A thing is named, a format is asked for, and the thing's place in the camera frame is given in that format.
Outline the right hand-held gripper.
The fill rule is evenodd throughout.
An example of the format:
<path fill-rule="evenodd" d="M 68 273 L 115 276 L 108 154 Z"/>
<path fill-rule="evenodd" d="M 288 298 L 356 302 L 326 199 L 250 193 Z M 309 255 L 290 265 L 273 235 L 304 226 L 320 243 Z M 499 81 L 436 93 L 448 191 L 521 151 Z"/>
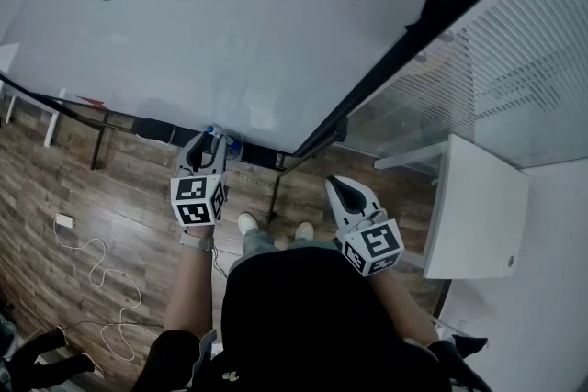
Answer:
<path fill-rule="evenodd" d="M 339 175 L 326 179 L 325 191 L 346 260 L 363 277 L 395 266 L 405 247 L 396 220 L 386 212 L 375 212 L 380 209 L 375 193 L 368 186 Z M 365 219 L 344 228 L 346 218 Z"/>

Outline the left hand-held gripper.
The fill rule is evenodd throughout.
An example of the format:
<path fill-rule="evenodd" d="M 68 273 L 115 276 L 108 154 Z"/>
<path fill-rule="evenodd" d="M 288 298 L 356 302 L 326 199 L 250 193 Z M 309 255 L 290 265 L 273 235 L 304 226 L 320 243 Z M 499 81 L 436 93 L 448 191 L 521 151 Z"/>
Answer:
<path fill-rule="evenodd" d="M 170 181 L 171 205 L 183 228 L 215 225 L 227 200 L 224 171 L 229 139 L 213 134 L 211 160 L 204 165 L 203 152 L 210 142 L 208 132 L 199 133 L 177 157 L 176 174 Z"/>

